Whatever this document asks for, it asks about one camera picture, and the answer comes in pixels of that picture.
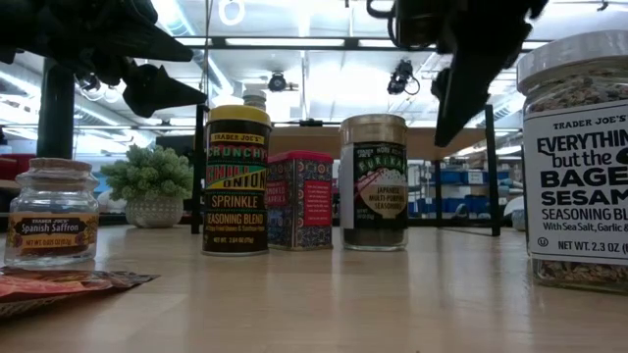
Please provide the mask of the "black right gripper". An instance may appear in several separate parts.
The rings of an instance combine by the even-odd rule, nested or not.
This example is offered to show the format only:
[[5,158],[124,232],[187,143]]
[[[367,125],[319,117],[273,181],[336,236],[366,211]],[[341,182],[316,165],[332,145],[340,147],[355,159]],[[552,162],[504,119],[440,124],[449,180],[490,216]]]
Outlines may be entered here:
[[512,66],[547,0],[395,0],[392,40],[400,48],[434,45],[450,66],[432,81],[439,99],[434,143],[447,146],[484,109],[489,86]]

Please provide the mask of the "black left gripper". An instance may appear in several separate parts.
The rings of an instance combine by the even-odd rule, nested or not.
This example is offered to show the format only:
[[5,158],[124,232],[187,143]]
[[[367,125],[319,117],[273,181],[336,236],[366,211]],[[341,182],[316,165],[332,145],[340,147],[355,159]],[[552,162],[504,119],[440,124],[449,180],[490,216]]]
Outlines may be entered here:
[[1,62],[25,51],[69,69],[81,84],[124,82],[123,98],[140,117],[203,104],[207,95],[130,57],[189,62],[192,50],[161,30],[148,1],[1,2]]

